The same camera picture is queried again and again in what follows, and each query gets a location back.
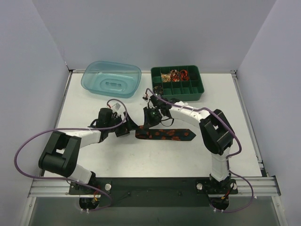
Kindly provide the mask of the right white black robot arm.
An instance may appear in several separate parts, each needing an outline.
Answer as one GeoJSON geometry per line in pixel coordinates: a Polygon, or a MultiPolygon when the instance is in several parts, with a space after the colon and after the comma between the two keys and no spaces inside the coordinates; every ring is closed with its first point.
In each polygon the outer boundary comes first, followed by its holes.
{"type": "Polygon", "coordinates": [[[151,110],[158,112],[157,115],[170,116],[199,128],[203,143],[211,153],[210,179],[220,187],[230,184],[229,158],[232,156],[230,148],[233,140],[236,140],[241,151],[241,144],[223,111],[220,109],[212,111],[206,107],[197,109],[183,101],[177,99],[168,101],[157,95],[144,94],[143,99],[150,103],[151,110]]]}

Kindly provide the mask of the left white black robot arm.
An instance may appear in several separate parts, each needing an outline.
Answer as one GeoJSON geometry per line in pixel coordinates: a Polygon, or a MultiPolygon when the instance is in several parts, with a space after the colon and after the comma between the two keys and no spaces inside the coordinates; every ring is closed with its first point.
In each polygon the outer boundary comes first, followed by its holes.
{"type": "Polygon", "coordinates": [[[129,134],[139,126],[124,113],[124,119],[112,109],[102,108],[88,130],[52,132],[38,162],[40,169],[82,184],[89,184],[93,172],[77,164],[79,150],[104,141],[109,133],[117,137],[129,134]]]}

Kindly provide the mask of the black orange floral necktie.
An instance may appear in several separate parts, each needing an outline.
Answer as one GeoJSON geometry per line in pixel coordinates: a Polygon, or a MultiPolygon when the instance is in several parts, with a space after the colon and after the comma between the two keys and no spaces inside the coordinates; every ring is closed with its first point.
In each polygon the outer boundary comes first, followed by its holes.
{"type": "Polygon", "coordinates": [[[145,129],[135,131],[135,137],[142,140],[192,141],[196,134],[190,129],[145,129]]]}

